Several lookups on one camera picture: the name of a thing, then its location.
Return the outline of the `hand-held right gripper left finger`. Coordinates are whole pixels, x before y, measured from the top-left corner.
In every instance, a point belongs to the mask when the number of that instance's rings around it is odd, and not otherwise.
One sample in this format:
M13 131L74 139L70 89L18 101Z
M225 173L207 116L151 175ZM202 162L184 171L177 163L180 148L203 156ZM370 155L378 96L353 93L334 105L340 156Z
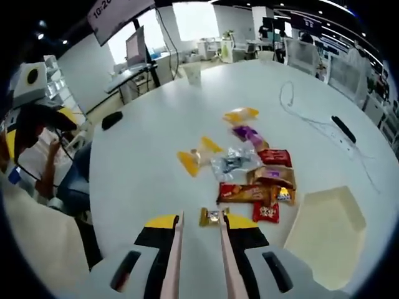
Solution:
M104 258L77 289L78 298L178 298L180 216L149 220L134 244Z

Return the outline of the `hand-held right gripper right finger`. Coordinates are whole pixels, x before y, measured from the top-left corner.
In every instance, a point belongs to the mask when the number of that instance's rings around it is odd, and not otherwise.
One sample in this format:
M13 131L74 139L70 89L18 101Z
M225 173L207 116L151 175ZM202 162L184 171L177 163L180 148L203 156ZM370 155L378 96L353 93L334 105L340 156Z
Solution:
M349 298L317 283L310 267L269 244L258 225L224 215L224 271L228 298Z

